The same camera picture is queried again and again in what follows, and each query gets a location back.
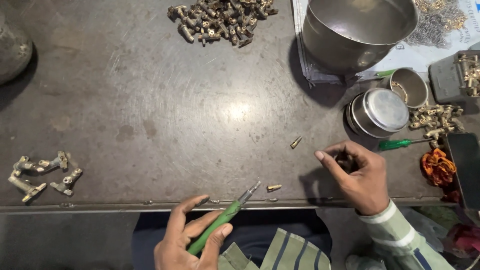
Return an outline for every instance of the metal workbench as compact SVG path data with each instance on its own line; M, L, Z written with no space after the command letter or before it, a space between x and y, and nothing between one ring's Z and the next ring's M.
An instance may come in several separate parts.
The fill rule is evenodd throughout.
M0 211L170 209L198 194L231 201L259 180L283 187L259 189L250 208L345 205L313 152L348 138L377 144L343 121L343 107L368 84L309 88L289 1L276 1L280 13L260 21L253 43L240 49L226 40L186 42L166 16L179 0L11 3L36 55L0 90ZM478 107L466 113L467 130L480 134ZM420 136L405 129L392 138ZM12 165L22 155L51 160L58 150L69 153L69 172L23 178L49 184L78 166L74 195L49 186L26 206L7 181ZM396 201L439 202L441 190L420 172L427 150L382 153Z

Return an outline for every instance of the green tool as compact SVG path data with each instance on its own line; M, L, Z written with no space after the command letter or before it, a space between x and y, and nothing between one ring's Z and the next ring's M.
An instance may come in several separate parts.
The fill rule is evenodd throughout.
M253 185L249 190L245 191L236 201L232 202L223 213L198 237L195 242L191 243L188 248L188 253L197 255L205 246L208 236L220 225L229 222L240 211L242 206L250 199L255 190L260 186L260 181Z
M411 144L429 142L432 140L433 140L432 138L428 138L428 139L421 139L421 140L405 139L405 140L399 140L399 141L381 141L378 144L378 148L380 148L381 151L386 151L386 150L398 149L400 147L407 147Z

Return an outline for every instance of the finger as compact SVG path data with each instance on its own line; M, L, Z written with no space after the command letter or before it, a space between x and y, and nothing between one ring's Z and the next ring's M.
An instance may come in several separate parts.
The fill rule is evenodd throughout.
M201 218L192 220L187 225L185 225L185 229L183 230L183 235L187 236L188 238L194 238L199 236L205 229L214 222L218 216L223 212L223 210L216 210L209 213L206 213Z
M329 154L322 151L316 151L315 157L321 162L324 168L327 168L327 170L330 171L335 180L337 180L337 182L339 182L340 184L343 184L343 182L350 179L350 176Z
M183 228L185 228L185 221L187 219L185 215L190 212L196 204L201 202L206 197L208 197L208 195L190 197L172 209L170 218L168 219L164 238L180 239L182 237Z
M226 223L210 234L200 257L199 269L217 269L220 247L223 245L225 237L232 232L232 229L232 224Z
M324 152L332 157L338 155L340 152L346 152L347 154L351 155L356 161L364 163L368 161L366 155L370 153L370 150L359 145L356 142L347 140L325 148Z

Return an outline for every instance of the striped shirt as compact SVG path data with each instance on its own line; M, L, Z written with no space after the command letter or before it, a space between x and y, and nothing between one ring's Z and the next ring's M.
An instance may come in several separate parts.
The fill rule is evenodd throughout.
M388 270L453 270L409 224L396 205L375 216L359 216ZM219 270L330 270L330 260L302 237L277 229L260 268L233 243L218 258Z

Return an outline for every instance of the green striped sleeve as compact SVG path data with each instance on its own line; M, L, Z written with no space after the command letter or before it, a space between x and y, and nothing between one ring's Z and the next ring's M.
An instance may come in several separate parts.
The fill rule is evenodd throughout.
M367 225L375 250L385 257L388 269L453 269L415 231L391 200L382 213L359 218Z

